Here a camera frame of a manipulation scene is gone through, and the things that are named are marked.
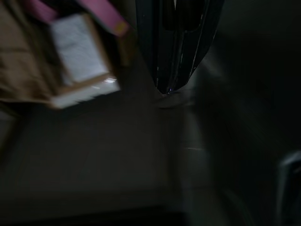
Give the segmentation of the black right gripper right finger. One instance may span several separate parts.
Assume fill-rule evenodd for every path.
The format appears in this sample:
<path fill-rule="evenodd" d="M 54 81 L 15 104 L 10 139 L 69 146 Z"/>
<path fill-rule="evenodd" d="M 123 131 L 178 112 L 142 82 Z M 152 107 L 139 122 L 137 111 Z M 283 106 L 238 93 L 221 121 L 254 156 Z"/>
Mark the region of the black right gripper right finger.
<path fill-rule="evenodd" d="M 210 49 L 216 34 L 224 1 L 179 0 L 176 12 L 179 15 L 180 41 L 179 64 L 176 70 L 174 89 L 186 85 Z"/>

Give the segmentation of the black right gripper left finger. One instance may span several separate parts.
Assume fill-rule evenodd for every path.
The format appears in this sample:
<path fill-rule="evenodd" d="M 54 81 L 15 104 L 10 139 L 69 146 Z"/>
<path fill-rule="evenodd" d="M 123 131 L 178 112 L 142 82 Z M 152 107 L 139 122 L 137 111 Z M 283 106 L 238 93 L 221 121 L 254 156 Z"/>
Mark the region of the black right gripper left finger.
<path fill-rule="evenodd" d="M 138 45 L 155 87 L 162 94 L 174 90 L 177 19 L 175 0 L 137 0 Z"/>

